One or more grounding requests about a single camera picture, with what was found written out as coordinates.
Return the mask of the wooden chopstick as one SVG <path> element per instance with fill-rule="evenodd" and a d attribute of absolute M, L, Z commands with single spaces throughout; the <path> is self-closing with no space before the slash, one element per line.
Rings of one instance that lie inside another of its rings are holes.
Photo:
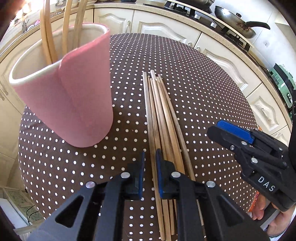
<path fill-rule="evenodd" d="M 149 137 L 149 151 L 151 156 L 150 160 L 151 160 L 151 167 L 152 167 L 152 178 L 153 178 L 153 184 L 154 184 L 154 195 L 155 195 L 156 209 L 157 209 L 157 216 L 158 216 L 158 223 L 159 223 L 159 235 L 161 240 L 166 240 L 162 201 L 159 196 L 159 190 L 158 190 L 157 167 L 156 167 L 156 146 L 154 141 L 154 130 L 153 130 L 153 123 L 152 123 L 152 113 L 151 113 L 147 73 L 142 72 L 142 77 L 143 77 L 143 86 L 144 86 L 145 109 L 147 113 L 147 131 L 148 131 L 148 137 Z"/>
<path fill-rule="evenodd" d="M 165 94 L 166 101 L 168 103 L 168 106 L 169 106 L 169 109 L 170 109 L 170 112 L 171 112 L 171 116 L 173 118 L 173 122 L 174 122 L 174 126 L 175 126 L 175 129 L 176 129 L 178 141 L 179 141 L 179 144 L 180 144 L 181 154 L 182 154 L 183 163 L 184 163 L 184 166 L 185 166 L 186 173 L 189 175 L 189 178 L 191 180 L 196 181 L 194 170 L 193 170 L 192 163 L 191 163 L 191 160 L 190 160 L 190 156 L 189 156 L 189 153 L 188 153 L 188 150 L 187 150 L 187 147 L 186 147 L 186 143 L 185 143 L 185 140 L 184 140 L 184 137 L 183 137 L 183 134 L 182 134 L 182 130 L 181 130 L 181 127 L 179 125 L 178 118 L 176 116 L 174 107 L 173 107 L 173 105 L 171 103 L 171 99 L 169 97 L 169 94 L 167 92 L 167 89 L 165 87 L 165 84 L 164 84 L 164 81 L 163 81 L 161 75 L 159 74 L 158 77 L 160 79 L 160 83 L 162 85 L 163 92 Z"/>
<path fill-rule="evenodd" d="M 170 112 L 165 94 L 163 92 L 162 85 L 160 83 L 160 79 L 159 79 L 159 77 L 156 76 L 156 74 L 153 70 L 151 70 L 150 73 L 151 73 L 152 79 L 157 79 L 159 89 L 160 89 L 162 107 L 164 110 L 165 119 L 166 119 L 166 126 L 168 128 L 168 134 L 170 137 L 169 147 L 171 148 L 171 151 L 170 151 L 171 156 L 172 156 L 171 162 L 173 162 L 177 171 L 185 174 L 185 168 L 184 168 L 184 164 L 183 164 L 183 160 L 182 160 L 182 155 L 181 155 L 181 151 L 180 151 L 180 145 L 179 145 L 179 141 L 177 138 L 176 129 L 174 126 L 173 118 L 171 116 L 171 112 Z"/>
<path fill-rule="evenodd" d="M 171 148 L 169 147 L 170 137 L 168 134 L 168 128 L 166 124 L 165 114 L 162 107 L 161 96 L 160 96 L 160 89 L 158 85 L 157 79 L 153 79 L 153 88 L 156 96 L 156 107 L 157 107 L 157 114 L 158 114 L 158 126 L 159 126 L 159 133 L 161 136 L 161 146 L 163 151 L 164 160 L 171 161 Z M 169 215 L 170 215 L 170 228 L 171 228 L 171 235 L 175 234 L 175 220 L 174 220 L 174 202 L 173 200 L 169 199 Z"/>
<path fill-rule="evenodd" d="M 47 65 L 51 65 L 52 60 L 51 60 L 51 55 L 50 55 L 49 45 L 47 40 L 46 18 L 45 18 L 45 10 L 46 10 L 47 4 L 49 4 L 49 1 L 43 1 L 43 6 L 40 10 L 40 30 L 41 30 L 41 36 L 42 36 L 42 47 L 43 47 L 46 63 Z"/>
<path fill-rule="evenodd" d="M 152 127 L 153 127 L 153 137 L 154 137 L 154 148 L 155 148 L 155 154 L 157 153 L 157 150 L 160 149 L 162 150 L 162 130 L 161 126 L 159 123 L 159 110 L 157 107 L 157 102 L 156 102 L 156 94 L 154 90 L 154 80 L 150 78 L 149 76 L 147 77 L 147 82 L 148 82 L 148 88 L 149 88 L 149 100 L 150 100 L 150 107 L 151 107 L 151 119 L 152 119 Z M 158 192 L 156 195 L 156 198 L 158 198 L 161 202 L 161 208 L 160 208 L 160 214 L 162 215 L 161 220 L 159 221 L 159 231 L 162 235 L 162 233 L 165 235 L 164 240 L 171 240 L 171 219 L 170 219 L 170 211 L 169 211 L 169 203 L 168 200 L 163 199 L 160 196 L 159 193 L 159 182 L 160 178 L 154 178 L 156 181 L 158 187 L 155 187 L 155 190 Z"/>
<path fill-rule="evenodd" d="M 168 199 L 170 220 L 175 217 L 178 220 L 178 203 L 174 196 L 168 196 L 165 188 L 173 179 L 171 173 L 176 170 L 180 158 L 179 147 L 176 139 L 176 131 L 171 117 L 169 104 L 166 97 L 166 89 L 160 77 L 155 81 L 156 105 L 158 126 L 161 138 L 161 149 L 157 150 L 157 173 L 159 181 L 159 194 L 162 199 Z"/>
<path fill-rule="evenodd" d="M 57 57 L 54 39 L 53 39 L 53 33 L 52 33 L 52 27 L 51 27 L 51 21 L 50 21 L 50 1 L 48 0 L 44 2 L 44 17 L 45 17 L 47 45 L 48 45 L 48 50 L 51 57 L 51 63 L 55 63 L 58 61 L 58 57 Z"/>
<path fill-rule="evenodd" d="M 62 55 L 66 55 L 68 50 L 68 31 L 69 31 L 69 20 L 72 8 L 72 0 L 66 1 L 66 7 L 64 11 L 63 17 L 63 29 L 62 29 Z"/>
<path fill-rule="evenodd" d="M 77 15 L 75 18 L 74 31 L 73 31 L 73 43 L 72 43 L 73 49 L 76 49 L 79 46 L 83 18 L 86 11 L 87 2 L 88 0 L 81 0 L 79 3 Z"/>

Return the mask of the pink cup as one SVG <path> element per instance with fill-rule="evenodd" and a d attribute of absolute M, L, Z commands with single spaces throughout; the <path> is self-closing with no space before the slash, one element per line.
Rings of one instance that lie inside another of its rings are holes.
<path fill-rule="evenodd" d="M 68 144 L 99 143 L 113 123 L 110 80 L 110 30 L 82 26 L 80 46 L 47 64 L 41 41 L 16 61 L 9 82 L 18 96 Z"/>

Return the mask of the orange snack bag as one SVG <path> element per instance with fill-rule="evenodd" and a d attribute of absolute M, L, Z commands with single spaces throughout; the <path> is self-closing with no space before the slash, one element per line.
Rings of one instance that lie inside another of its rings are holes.
<path fill-rule="evenodd" d="M 254 197 L 254 199 L 253 199 L 253 201 L 252 201 L 252 204 L 251 204 L 250 208 L 248 209 L 248 212 L 252 212 L 253 208 L 255 207 L 255 204 L 256 204 L 256 201 L 257 201 L 258 195 L 259 195 L 259 192 L 256 191 L 256 193 L 255 193 L 255 197 Z"/>

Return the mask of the brown polka dot tablecloth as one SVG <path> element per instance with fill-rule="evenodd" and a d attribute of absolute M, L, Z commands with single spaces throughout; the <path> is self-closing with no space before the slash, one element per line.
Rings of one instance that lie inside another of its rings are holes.
<path fill-rule="evenodd" d="M 54 183 L 69 197 L 29 240 L 256 240 L 261 229 L 213 181 L 184 173 L 161 84 L 138 75 L 139 125 L 112 105 L 110 34 L 98 34 L 47 65 L 36 43 L 15 64 L 10 82 L 31 112 L 59 139 L 54 165 L 70 159 Z"/>

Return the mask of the green electric cooker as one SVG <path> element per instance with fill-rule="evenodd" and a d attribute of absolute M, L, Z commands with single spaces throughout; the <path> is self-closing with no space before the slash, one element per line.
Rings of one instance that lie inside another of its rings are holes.
<path fill-rule="evenodd" d="M 293 76 L 282 66 L 275 63 L 269 71 L 269 77 L 277 87 L 288 109 L 292 108 L 292 93 L 295 90 Z"/>

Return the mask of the black gas stove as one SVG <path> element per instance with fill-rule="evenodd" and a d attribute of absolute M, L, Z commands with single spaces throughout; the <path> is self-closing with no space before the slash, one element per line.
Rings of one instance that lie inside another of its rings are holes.
<path fill-rule="evenodd" d="M 216 33 L 222 35 L 247 52 L 254 47 L 254 45 L 243 37 L 243 35 L 238 33 L 237 30 L 234 30 L 229 24 L 215 17 L 210 9 L 210 4 L 202 5 L 194 1 L 164 1 L 163 4 L 158 4 L 156 1 L 147 1 L 145 5 L 165 9 L 194 20 L 214 30 Z"/>

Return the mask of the cream lower cabinets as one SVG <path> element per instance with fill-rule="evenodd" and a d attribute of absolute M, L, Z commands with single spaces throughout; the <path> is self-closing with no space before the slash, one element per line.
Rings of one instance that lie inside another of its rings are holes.
<path fill-rule="evenodd" d="M 280 95 L 259 65 L 229 40 L 209 27 L 157 6 L 128 3 L 88 4 L 84 22 L 103 23 L 113 34 L 148 33 L 181 41 L 205 54 L 234 80 L 247 98 L 257 124 L 264 132 L 288 144 L 292 122 Z M 12 26 L 1 41 L 1 185 L 9 182 L 18 155 L 18 129 L 23 101 L 9 84 L 9 73 L 18 58 L 41 39 L 38 24 L 25 33 Z"/>

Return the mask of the chrome sink faucet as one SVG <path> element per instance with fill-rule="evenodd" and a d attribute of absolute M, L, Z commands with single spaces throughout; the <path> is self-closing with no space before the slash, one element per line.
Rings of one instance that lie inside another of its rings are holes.
<path fill-rule="evenodd" d="M 16 26 L 17 24 L 21 23 L 22 27 L 22 32 L 25 33 L 28 30 L 28 21 L 25 19 L 26 13 L 22 13 L 20 16 L 16 16 L 14 20 L 14 25 Z"/>

